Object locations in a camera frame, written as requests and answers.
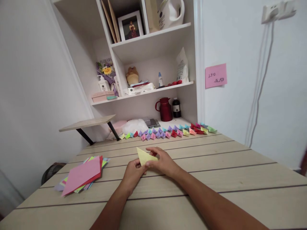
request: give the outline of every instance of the white cabinet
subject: white cabinet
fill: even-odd
[[[103,0],[107,9],[108,1]],[[144,0],[110,0],[116,17],[139,10],[146,21]],[[52,0],[53,9],[67,44],[69,55],[76,69],[77,80],[93,116],[98,118],[116,114],[116,120],[151,117],[160,118],[154,108],[161,97],[177,97],[181,102],[182,117],[197,122],[197,93],[195,67],[194,2],[184,0],[185,15],[182,25],[144,35],[118,43],[113,42],[108,22],[100,0]],[[181,85],[155,89],[138,95],[128,95],[126,73],[135,66],[139,80],[148,80],[159,86],[159,72],[165,85],[176,81],[176,57],[185,49],[189,65],[189,82]],[[112,57],[122,97],[93,103],[91,95],[100,91],[96,73],[96,62]]]

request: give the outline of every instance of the plastic bag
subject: plastic bag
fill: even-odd
[[[126,124],[122,126],[122,131],[124,134],[133,133],[135,134],[136,131],[146,131],[148,130],[148,127],[142,119],[133,119],[128,121]]]
[[[188,59],[185,55],[185,49],[182,47],[180,53],[177,58],[177,81],[182,80],[182,83],[189,82],[189,67],[188,67]]]

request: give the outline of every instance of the picture frame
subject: picture frame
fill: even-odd
[[[140,11],[135,11],[117,19],[122,41],[143,36]]]

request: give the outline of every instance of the small bottle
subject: small bottle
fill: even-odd
[[[164,84],[163,84],[163,80],[161,77],[161,73],[159,72],[159,88],[162,88],[162,86],[164,86]]]
[[[173,100],[173,117],[181,117],[180,101],[176,97]]]

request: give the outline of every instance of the small table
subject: small table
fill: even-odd
[[[96,126],[96,125],[102,125],[107,123],[112,131],[112,133],[114,134],[116,140],[120,140],[120,138],[118,137],[112,123],[111,120],[113,119],[113,117],[115,117],[116,114],[114,115],[110,115],[110,116],[106,116],[106,117],[101,117],[101,118],[94,118],[94,119],[89,119],[89,120],[84,120],[84,121],[79,121],[77,123],[74,123],[72,125],[69,125],[67,127],[64,127],[62,129],[60,129],[60,132],[64,132],[64,131],[69,131],[69,130],[74,130],[76,129],[82,137],[84,137],[85,140],[87,140],[87,142],[90,145],[93,145],[95,142],[93,142],[88,135],[86,135],[86,133],[81,129],[81,128],[85,128],[85,127],[91,127],[91,126]]]

